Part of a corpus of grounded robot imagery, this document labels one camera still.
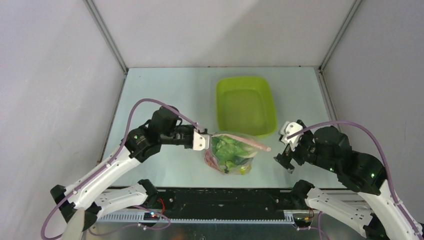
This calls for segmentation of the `green lettuce head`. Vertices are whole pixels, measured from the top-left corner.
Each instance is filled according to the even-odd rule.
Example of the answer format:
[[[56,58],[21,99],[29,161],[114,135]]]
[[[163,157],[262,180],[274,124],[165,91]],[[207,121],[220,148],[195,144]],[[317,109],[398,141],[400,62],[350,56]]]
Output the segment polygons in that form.
[[[220,170],[226,174],[245,171],[258,153],[255,147],[226,135],[213,136],[211,150]]]

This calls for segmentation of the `clear pink zip bag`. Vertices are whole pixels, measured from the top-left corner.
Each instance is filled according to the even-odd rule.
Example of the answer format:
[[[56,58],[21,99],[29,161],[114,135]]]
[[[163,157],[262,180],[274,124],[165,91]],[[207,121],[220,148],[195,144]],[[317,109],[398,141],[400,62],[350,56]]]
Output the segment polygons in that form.
[[[209,148],[204,153],[204,162],[221,174],[246,175],[252,169],[254,157],[259,152],[271,150],[271,147],[259,143],[254,136],[218,132],[210,136]]]

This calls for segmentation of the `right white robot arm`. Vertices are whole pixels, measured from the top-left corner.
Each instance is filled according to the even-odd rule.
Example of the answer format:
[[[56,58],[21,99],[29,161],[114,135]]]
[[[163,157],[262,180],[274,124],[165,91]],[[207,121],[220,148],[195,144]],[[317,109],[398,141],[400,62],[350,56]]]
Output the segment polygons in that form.
[[[353,207],[333,198],[306,180],[290,191],[291,204],[309,207],[344,223],[368,240],[421,240],[424,226],[408,212],[396,194],[384,156],[376,158],[352,149],[335,121],[310,127],[301,120],[286,122],[279,131],[285,149],[275,160],[288,172],[305,163],[334,173],[348,190],[368,204]]]

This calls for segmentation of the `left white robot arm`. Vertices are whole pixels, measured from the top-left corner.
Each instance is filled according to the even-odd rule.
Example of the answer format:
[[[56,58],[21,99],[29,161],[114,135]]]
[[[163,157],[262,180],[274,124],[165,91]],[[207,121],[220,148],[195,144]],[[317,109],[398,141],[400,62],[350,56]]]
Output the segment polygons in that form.
[[[191,124],[183,125],[178,109],[160,107],[143,125],[127,131],[118,149],[75,183],[56,185],[50,194],[66,223],[82,211],[82,231],[101,217],[133,206],[153,208],[158,190],[148,179],[135,185],[106,192],[106,189],[130,170],[160,152],[163,145],[184,146],[201,151],[209,147],[208,131]]]

